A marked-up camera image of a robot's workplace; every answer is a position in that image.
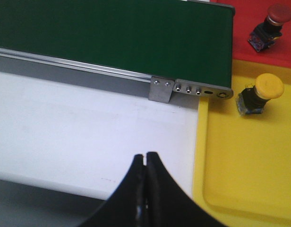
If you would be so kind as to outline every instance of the yellow surface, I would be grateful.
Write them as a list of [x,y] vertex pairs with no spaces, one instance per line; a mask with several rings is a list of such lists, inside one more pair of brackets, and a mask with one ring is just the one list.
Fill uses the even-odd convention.
[[[235,97],[265,72],[284,94],[241,117]],[[291,69],[234,60],[232,88],[232,99],[200,100],[194,200],[227,226],[291,226]]]
[[280,97],[284,92],[281,79],[272,73],[263,73],[256,78],[256,90],[263,99]]

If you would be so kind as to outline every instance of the yellow tray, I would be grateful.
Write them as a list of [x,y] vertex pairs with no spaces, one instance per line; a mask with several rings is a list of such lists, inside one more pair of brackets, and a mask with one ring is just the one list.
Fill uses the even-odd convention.
[[[265,72],[284,94],[241,117],[235,97]],[[291,226],[291,69],[234,60],[232,88],[230,100],[200,100],[194,200],[227,226]]]

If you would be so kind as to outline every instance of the yellow button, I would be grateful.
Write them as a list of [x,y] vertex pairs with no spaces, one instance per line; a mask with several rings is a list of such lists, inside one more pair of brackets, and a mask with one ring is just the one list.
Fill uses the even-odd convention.
[[259,75],[255,83],[258,95],[263,99],[280,97],[284,92],[284,84],[280,78],[271,73]]

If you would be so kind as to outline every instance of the white surface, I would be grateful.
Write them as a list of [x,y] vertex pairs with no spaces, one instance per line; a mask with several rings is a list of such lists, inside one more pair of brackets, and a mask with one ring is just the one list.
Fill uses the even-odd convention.
[[197,99],[183,97],[193,108],[0,72],[0,179],[106,199],[157,151],[191,196]]

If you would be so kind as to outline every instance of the red surface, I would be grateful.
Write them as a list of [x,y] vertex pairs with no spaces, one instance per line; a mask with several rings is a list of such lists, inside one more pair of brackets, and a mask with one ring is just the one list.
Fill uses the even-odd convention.
[[271,20],[278,23],[285,23],[291,20],[291,8],[283,4],[274,4],[267,10]]
[[283,36],[270,49],[257,53],[247,38],[254,28],[263,23],[271,5],[281,3],[291,8],[291,0],[212,0],[235,7],[233,58],[291,68],[291,21],[285,23]]

